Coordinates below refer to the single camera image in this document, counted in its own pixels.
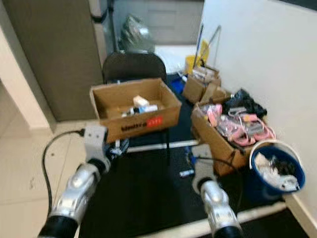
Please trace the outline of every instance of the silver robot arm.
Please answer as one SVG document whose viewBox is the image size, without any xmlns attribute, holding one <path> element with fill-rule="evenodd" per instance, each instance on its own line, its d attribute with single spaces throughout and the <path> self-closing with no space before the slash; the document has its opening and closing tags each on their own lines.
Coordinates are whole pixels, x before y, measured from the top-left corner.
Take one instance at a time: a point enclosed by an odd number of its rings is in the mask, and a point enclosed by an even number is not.
<svg viewBox="0 0 317 238">
<path fill-rule="evenodd" d="M 199 194 L 205 205 L 205 212 L 213 238 L 242 238 L 242 230 L 237 217 L 229 205 L 227 193 L 221 189 L 213 174 L 211 159 L 196 159 L 198 157 L 211 158 L 207 144 L 192 147 L 192 158 L 195 160 L 195 177 L 193 189 Z"/>
<path fill-rule="evenodd" d="M 111 162 L 126 151 L 128 140 L 120 148 L 106 144 L 107 128 L 85 128 L 86 163 L 80 165 L 69 178 L 66 189 L 49 214 L 39 238 L 73 238 L 82 222 L 89 199 L 95 193 L 103 174 L 110 170 Z"/>
</svg>

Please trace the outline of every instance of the white tile floor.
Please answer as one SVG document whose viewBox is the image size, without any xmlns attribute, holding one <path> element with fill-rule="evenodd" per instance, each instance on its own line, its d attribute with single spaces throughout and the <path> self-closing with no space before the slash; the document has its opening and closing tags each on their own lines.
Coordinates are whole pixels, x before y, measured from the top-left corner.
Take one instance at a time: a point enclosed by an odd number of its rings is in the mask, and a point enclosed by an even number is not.
<svg viewBox="0 0 317 238">
<path fill-rule="evenodd" d="M 56 134 L 85 126 L 83 121 L 57 125 Z M 0 238 L 34 238 L 44 224 L 48 200 L 41 155 L 53 135 L 34 135 L 0 83 Z M 47 156 L 53 198 L 85 160 L 82 138 L 56 141 Z"/>
</svg>

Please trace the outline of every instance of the blue object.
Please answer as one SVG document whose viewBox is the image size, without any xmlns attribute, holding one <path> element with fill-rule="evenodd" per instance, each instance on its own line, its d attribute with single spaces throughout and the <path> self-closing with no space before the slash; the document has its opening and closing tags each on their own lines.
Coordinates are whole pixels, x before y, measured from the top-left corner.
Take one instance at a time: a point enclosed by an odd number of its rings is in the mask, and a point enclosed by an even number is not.
<svg viewBox="0 0 317 238">
<path fill-rule="evenodd" d="M 195 156 L 193 156 L 192 153 L 192 147 L 191 146 L 186 146 L 185 147 L 185 156 L 186 156 L 186 160 L 192 165 L 194 166 L 196 164 L 197 158 Z"/>
<path fill-rule="evenodd" d="M 265 146 L 254 151 L 251 157 L 252 172 L 247 181 L 247 193 L 252 200 L 255 201 L 273 201 L 278 200 L 283 194 L 292 193 L 294 191 L 284 191 L 267 183 L 256 168 L 255 158 L 258 153 L 263 154 L 266 158 L 272 158 L 273 155 L 280 161 L 291 162 L 295 166 L 294 176 L 297 178 L 300 189 L 305 184 L 305 173 L 299 162 L 287 152 L 273 146 Z"/>
<path fill-rule="evenodd" d="M 185 84 L 181 77 L 178 77 L 177 79 L 174 79 L 171 82 L 171 85 L 176 93 L 181 94 L 184 90 Z"/>
</svg>

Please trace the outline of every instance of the gray cabinet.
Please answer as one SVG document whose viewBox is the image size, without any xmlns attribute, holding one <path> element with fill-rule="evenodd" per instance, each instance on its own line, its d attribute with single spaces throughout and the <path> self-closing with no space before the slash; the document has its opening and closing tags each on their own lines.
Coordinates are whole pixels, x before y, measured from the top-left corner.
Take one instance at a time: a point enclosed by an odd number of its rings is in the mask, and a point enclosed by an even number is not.
<svg viewBox="0 0 317 238">
<path fill-rule="evenodd" d="M 103 83 L 88 0 L 3 0 L 57 121 L 95 117 L 89 89 Z"/>
</svg>

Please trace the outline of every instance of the black office chair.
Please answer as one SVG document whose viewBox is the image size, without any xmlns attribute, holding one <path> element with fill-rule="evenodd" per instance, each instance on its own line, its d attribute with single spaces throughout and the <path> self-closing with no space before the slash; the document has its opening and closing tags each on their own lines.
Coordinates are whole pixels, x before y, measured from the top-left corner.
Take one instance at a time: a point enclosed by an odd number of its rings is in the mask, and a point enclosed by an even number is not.
<svg viewBox="0 0 317 238">
<path fill-rule="evenodd" d="M 103 77 L 104 84 L 142 78 L 161 78 L 166 84 L 166 69 L 163 61 L 153 53 L 114 52 L 104 62 Z M 169 165 L 169 130 L 167 128 L 162 132 L 165 132 L 166 135 L 166 153 Z"/>
</svg>

